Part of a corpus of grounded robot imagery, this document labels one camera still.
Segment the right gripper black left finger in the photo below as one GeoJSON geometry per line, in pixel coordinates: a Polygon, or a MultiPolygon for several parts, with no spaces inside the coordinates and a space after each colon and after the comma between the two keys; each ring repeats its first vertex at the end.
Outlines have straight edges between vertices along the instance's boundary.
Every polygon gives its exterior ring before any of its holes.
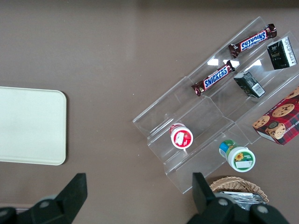
{"type": "Polygon", "coordinates": [[[0,222],[2,224],[71,224],[86,199],[86,174],[78,173],[55,198],[41,200],[22,213],[18,214],[14,207],[2,207],[0,222]]]}

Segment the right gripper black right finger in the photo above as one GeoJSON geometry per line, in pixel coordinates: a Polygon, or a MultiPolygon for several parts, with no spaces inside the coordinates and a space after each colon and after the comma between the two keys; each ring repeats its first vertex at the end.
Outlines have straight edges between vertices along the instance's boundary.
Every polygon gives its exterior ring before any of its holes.
{"type": "Polygon", "coordinates": [[[202,173],[192,174],[192,196],[198,213],[189,224],[287,224],[275,207],[254,204],[244,210],[231,200],[216,197],[202,173]]]}

